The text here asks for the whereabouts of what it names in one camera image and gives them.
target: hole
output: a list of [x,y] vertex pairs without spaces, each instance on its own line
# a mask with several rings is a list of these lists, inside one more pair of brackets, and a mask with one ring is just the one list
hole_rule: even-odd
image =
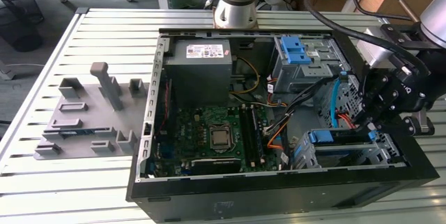
[[150,135],[150,132],[152,132],[152,125],[144,123],[144,135]]

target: white label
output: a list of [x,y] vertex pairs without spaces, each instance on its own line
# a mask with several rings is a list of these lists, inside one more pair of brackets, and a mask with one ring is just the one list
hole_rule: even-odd
[[285,156],[284,152],[280,154],[280,159],[284,162],[284,164],[288,164],[288,157]]
[[273,85],[272,84],[267,84],[267,92],[273,93]]
[[307,56],[319,56],[319,53],[316,51],[313,52],[307,52]]
[[222,45],[188,45],[186,58],[222,58]]

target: yellow wire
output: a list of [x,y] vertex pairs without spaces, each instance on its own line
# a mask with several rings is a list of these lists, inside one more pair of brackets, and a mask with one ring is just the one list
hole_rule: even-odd
[[241,58],[241,57],[237,57],[237,58],[241,59],[244,61],[244,63],[252,68],[253,72],[256,73],[257,81],[256,81],[253,87],[249,88],[248,90],[229,92],[229,94],[236,94],[236,95],[251,92],[252,90],[255,90],[257,88],[259,83],[260,83],[260,76],[259,76],[259,72],[257,72],[256,68],[252,66],[252,64],[244,58]]

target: slotted aluminum surface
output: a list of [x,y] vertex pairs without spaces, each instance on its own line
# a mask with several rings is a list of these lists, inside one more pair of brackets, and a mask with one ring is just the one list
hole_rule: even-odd
[[[377,21],[359,14],[325,13],[336,23],[363,31]],[[117,82],[148,82],[158,28],[210,28],[206,11],[90,9],[74,15],[54,53],[0,142],[0,223],[153,223],[124,200],[130,157],[33,159],[41,131],[58,100],[64,77],[97,83],[89,64],[104,61]],[[259,12],[259,27],[325,29],[308,13]],[[446,101],[428,113],[436,136],[419,138],[441,178],[396,192],[364,208],[236,218],[205,223],[446,223]]]

